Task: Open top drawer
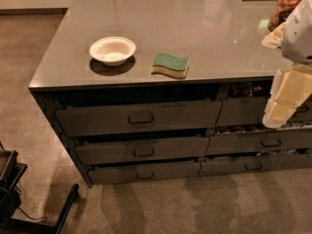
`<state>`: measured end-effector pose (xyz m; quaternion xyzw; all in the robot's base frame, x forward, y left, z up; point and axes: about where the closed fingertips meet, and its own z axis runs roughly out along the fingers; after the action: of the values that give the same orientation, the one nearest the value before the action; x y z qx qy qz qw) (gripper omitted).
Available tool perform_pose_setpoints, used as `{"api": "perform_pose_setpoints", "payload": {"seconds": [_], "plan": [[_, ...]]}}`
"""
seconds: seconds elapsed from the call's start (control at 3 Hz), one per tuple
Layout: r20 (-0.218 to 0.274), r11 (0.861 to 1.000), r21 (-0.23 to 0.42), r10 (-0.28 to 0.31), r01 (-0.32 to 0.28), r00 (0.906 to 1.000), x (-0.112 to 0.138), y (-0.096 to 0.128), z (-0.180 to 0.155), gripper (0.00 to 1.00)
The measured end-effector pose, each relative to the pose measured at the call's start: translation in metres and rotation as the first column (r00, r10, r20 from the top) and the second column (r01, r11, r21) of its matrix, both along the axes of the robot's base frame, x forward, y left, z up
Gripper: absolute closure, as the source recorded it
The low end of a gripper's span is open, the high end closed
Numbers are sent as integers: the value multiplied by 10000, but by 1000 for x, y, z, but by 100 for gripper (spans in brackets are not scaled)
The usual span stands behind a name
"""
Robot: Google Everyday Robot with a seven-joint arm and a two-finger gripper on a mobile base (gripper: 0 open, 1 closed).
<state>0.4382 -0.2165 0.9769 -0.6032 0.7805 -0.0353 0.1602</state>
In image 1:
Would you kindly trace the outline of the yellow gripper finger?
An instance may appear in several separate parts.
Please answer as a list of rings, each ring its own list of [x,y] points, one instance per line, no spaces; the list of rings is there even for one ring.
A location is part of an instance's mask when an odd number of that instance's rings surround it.
[[[312,66],[294,63],[285,71],[278,69],[264,109],[262,124],[270,129],[285,125],[296,110],[312,95]]]
[[[276,49],[281,47],[281,41],[284,33],[284,23],[281,23],[277,28],[264,37],[261,44],[264,47]]]

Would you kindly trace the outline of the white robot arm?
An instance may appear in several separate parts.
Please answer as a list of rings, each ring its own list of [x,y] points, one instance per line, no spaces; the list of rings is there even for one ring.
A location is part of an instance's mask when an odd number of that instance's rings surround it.
[[[271,86],[271,98],[264,109],[262,124],[280,128],[312,95],[312,0],[301,0],[285,22],[269,33],[262,45],[281,48],[292,61],[288,70],[278,69]]]

